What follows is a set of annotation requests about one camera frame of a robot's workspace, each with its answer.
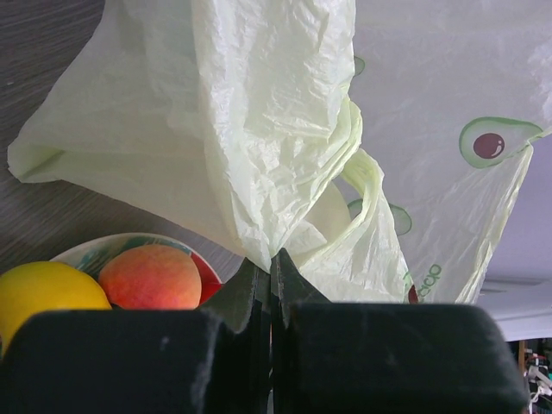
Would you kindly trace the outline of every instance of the lemon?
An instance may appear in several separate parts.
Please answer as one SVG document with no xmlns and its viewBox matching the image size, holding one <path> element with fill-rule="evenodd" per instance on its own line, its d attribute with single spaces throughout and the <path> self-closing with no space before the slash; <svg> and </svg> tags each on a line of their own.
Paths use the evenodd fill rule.
<svg viewBox="0 0 552 414">
<path fill-rule="evenodd" d="M 0 276 L 3 354 L 27 319 L 42 311 L 61 309 L 111 309 L 111 306 L 96 280 L 63 263 L 37 261 Z"/>
</svg>

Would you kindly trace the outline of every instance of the plastic bag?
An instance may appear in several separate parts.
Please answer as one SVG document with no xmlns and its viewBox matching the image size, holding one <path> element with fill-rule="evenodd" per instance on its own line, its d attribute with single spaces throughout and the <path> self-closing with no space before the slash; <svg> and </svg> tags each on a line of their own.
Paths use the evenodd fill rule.
<svg viewBox="0 0 552 414">
<path fill-rule="evenodd" d="M 552 132 L 552 3 L 358 2 L 355 54 L 363 147 L 418 296 L 473 302 L 530 143 Z"/>
<path fill-rule="evenodd" d="M 383 174 L 348 98 L 353 32 L 352 0 L 107 1 L 9 169 L 149 210 L 266 270 L 286 247 L 331 299 L 402 301 Z M 363 199 L 353 221 L 341 172 Z"/>
</svg>

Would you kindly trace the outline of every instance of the avocado print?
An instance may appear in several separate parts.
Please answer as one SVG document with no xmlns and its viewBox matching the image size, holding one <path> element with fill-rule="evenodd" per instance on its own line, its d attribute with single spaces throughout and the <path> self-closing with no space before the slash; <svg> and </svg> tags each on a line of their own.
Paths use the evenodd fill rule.
<svg viewBox="0 0 552 414">
<path fill-rule="evenodd" d="M 354 57 L 354 75 L 359 76 L 362 71 L 364 71 L 364 66 L 366 66 L 366 63 L 364 63 L 364 60 L 359 58 L 358 56 Z"/>
<path fill-rule="evenodd" d="M 468 123 L 460 133 L 460 152 L 475 168 L 496 166 L 543 133 L 534 123 L 485 116 Z"/>
<path fill-rule="evenodd" d="M 405 209 L 398 207 L 397 205 L 389 203 L 389 208 L 393 214 L 393 220 L 395 222 L 395 233 L 397 235 L 405 235 L 412 229 L 412 219 Z M 362 198 L 355 201 L 351 201 L 348 204 L 348 211 L 351 218 L 355 218 L 362 210 Z"/>
</svg>

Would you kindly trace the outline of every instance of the wooden table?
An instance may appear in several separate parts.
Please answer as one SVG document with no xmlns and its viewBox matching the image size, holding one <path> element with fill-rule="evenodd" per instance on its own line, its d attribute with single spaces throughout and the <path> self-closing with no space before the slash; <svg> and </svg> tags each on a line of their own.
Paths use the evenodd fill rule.
<svg viewBox="0 0 552 414">
<path fill-rule="evenodd" d="M 103 7 L 102 0 L 15 0 L 2 6 L 0 273 L 96 237 L 138 231 L 189 244 L 226 280 L 241 259 L 191 231 L 76 185 L 23 185 L 8 172 L 7 146 L 90 39 Z"/>
</svg>

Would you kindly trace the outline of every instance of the red peach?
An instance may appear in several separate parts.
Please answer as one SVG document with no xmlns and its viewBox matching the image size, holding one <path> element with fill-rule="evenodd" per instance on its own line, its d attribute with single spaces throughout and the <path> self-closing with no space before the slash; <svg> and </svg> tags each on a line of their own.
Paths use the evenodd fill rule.
<svg viewBox="0 0 552 414">
<path fill-rule="evenodd" d="M 108 300 L 123 309 L 194 309 L 201 297 L 193 260 L 169 246 L 127 250 L 102 269 L 98 282 Z"/>
</svg>

